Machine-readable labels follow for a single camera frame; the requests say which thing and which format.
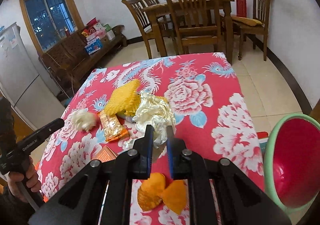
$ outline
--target orange wrapper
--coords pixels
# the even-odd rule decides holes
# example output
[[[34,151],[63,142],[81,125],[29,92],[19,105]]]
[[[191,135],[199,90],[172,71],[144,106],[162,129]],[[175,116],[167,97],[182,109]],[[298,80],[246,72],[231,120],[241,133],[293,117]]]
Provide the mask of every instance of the orange wrapper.
[[[106,142],[114,141],[129,136],[127,129],[122,126],[116,115],[108,116],[104,110],[98,113],[104,130]]]

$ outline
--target white refrigerator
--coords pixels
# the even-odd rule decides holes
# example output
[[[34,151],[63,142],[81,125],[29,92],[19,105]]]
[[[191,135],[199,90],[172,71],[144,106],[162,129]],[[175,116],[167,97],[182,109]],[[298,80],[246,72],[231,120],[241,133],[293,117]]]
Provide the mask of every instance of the white refrigerator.
[[[0,32],[0,91],[33,130],[65,110],[32,64],[16,23]]]

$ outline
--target dining table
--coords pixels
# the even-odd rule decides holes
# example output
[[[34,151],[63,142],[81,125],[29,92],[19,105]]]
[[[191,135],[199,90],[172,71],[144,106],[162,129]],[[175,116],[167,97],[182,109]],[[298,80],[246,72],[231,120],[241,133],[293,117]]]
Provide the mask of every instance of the dining table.
[[[209,18],[211,18],[210,10],[214,9],[213,0],[206,0],[206,8],[209,12]],[[232,65],[232,53],[233,53],[233,24],[231,18],[231,2],[235,0],[218,0],[219,9],[223,10],[224,15],[222,16],[222,21],[224,22],[224,34],[225,34],[225,50],[228,62]],[[178,0],[172,0],[172,8],[175,12],[181,12],[181,6]],[[168,56],[167,50],[165,48],[163,36],[161,33],[161,26],[159,24],[158,18],[170,14],[169,6],[167,2],[150,5],[145,7],[143,11],[149,18],[152,31],[154,32],[156,46],[160,52],[161,57]]]
[[[167,56],[94,69],[65,109],[61,116],[65,125],[51,135],[39,163],[44,196],[48,199],[54,196],[104,146],[119,154],[130,149],[135,139],[144,136],[135,123],[121,120],[130,137],[107,143],[100,121],[89,132],[77,131],[72,122],[77,110],[94,114],[103,110],[113,90],[133,79],[140,80],[138,91],[167,99],[175,115],[175,137],[183,139],[188,149],[209,160],[228,158],[264,189],[257,133],[237,76],[225,54],[217,52]],[[151,172],[164,174],[167,186],[172,182],[166,147],[153,161]],[[144,212],[137,202],[142,182],[132,182],[130,224],[189,224],[188,204],[179,215],[163,203]],[[188,195],[187,181],[185,187]]]

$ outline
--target window frame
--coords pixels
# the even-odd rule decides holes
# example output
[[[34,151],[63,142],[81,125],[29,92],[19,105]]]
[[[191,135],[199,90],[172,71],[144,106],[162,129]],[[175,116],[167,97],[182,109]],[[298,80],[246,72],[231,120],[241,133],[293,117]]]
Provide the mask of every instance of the window frame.
[[[42,56],[44,54],[44,51],[41,48],[41,45],[40,45],[40,43],[38,41],[38,38],[36,37],[35,33],[33,32],[33,28],[32,28],[32,25],[30,23],[30,19],[29,19],[29,16],[28,16],[28,12],[27,12],[24,0],[19,0],[19,2],[20,2],[20,8],[21,8],[21,11],[22,11],[22,16],[23,16],[24,22],[26,24],[28,33],[29,33],[29,35],[31,37],[31,40],[32,40],[34,46],[36,47],[38,55]],[[76,8],[76,4],[75,4],[74,0],[65,0],[65,2],[67,4],[68,10],[70,12],[70,15],[71,15],[71,17],[73,19],[73,22],[76,25],[76,27],[78,29],[84,28],[84,24],[83,24],[83,22],[81,20],[80,14],[78,12],[78,9]]]

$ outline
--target wooden bench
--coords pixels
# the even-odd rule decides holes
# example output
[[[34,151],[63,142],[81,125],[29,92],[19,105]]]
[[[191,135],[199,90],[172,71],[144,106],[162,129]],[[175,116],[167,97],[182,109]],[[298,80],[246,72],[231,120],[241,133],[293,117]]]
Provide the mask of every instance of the wooden bench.
[[[127,39],[121,33],[123,27],[123,25],[115,26],[112,29],[115,38],[111,41],[107,36],[101,39],[103,47],[91,55],[88,55],[84,48],[87,43],[81,34],[83,30],[78,30],[50,48],[40,60],[64,91],[72,87],[76,92],[83,82],[81,79],[90,73],[105,54],[119,44],[127,46]]]

